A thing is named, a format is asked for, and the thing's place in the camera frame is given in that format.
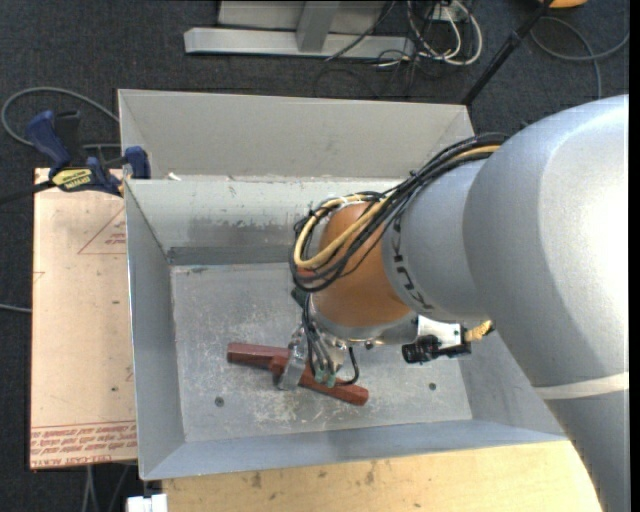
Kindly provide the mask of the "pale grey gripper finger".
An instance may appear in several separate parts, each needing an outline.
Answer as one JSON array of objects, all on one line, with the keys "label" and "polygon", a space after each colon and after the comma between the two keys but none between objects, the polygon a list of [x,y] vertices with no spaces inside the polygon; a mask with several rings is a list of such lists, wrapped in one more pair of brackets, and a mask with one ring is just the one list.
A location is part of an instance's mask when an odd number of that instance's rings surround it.
[{"label": "pale grey gripper finger", "polygon": [[290,355],[284,367],[282,375],[278,378],[276,386],[279,390],[295,390],[302,378],[307,363],[307,349],[297,346],[290,350]]}]

